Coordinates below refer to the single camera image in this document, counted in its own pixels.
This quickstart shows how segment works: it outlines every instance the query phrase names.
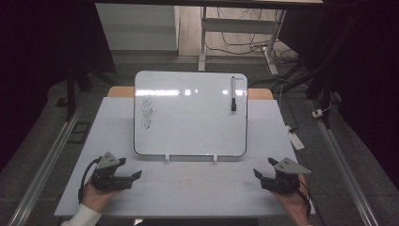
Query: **sleeve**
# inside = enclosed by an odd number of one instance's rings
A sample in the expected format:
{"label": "sleeve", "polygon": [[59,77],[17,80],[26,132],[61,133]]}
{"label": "sleeve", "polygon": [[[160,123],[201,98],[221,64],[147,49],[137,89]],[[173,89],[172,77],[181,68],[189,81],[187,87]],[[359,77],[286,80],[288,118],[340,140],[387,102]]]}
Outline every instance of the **sleeve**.
{"label": "sleeve", "polygon": [[100,213],[80,204],[79,209],[73,218],[69,221],[63,222],[61,226],[95,226],[100,217]]}

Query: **whiteboard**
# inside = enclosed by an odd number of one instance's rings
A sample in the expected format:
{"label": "whiteboard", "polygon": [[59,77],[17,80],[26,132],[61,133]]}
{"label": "whiteboard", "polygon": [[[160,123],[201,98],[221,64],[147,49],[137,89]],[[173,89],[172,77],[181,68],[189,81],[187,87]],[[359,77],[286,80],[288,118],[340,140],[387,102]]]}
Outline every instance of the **whiteboard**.
{"label": "whiteboard", "polygon": [[238,157],[246,152],[243,74],[145,71],[136,75],[135,87],[138,154]]}

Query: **black scribble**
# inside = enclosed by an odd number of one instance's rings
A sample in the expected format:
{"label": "black scribble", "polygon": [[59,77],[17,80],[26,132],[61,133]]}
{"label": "black scribble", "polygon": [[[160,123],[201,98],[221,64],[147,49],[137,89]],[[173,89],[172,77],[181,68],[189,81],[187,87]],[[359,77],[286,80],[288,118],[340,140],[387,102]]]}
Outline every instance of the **black scribble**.
{"label": "black scribble", "polygon": [[141,104],[141,112],[143,113],[143,119],[141,120],[141,125],[150,129],[153,118],[155,117],[156,111],[153,110],[153,105],[150,100],[144,100]]}

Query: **wooden floor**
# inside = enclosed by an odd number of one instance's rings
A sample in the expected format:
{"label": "wooden floor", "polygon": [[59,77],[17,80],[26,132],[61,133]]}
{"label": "wooden floor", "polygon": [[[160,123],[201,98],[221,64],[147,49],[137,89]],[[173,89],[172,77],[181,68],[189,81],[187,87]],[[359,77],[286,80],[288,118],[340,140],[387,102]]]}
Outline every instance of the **wooden floor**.
{"label": "wooden floor", "polygon": [[[275,20],[276,11],[273,9],[255,9],[255,8],[220,8],[217,13],[217,8],[207,8],[207,18],[230,18],[242,20]],[[180,7],[180,33],[179,33],[179,56],[192,57],[198,56],[200,52],[200,8],[199,7]],[[238,33],[222,33],[221,32],[207,32],[205,42],[208,47],[212,49],[220,49],[236,53],[230,54],[223,51],[206,50],[206,56],[219,57],[262,57],[263,54],[247,53],[251,51],[249,46],[259,44],[260,41],[270,40],[270,35],[256,34],[238,34]],[[284,43],[278,41],[274,46],[276,52],[289,49]],[[285,57],[294,57],[294,51],[284,52]]]}

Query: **marker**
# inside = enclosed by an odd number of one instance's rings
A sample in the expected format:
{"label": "marker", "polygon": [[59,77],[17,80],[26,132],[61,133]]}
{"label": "marker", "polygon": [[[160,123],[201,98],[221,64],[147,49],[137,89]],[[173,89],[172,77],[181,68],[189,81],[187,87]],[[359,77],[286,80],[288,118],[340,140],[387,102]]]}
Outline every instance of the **marker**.
{"label": "marker", "polygon": [[231,78],[231,111],[236,111],[237,105],[235,104],[235,77]]}

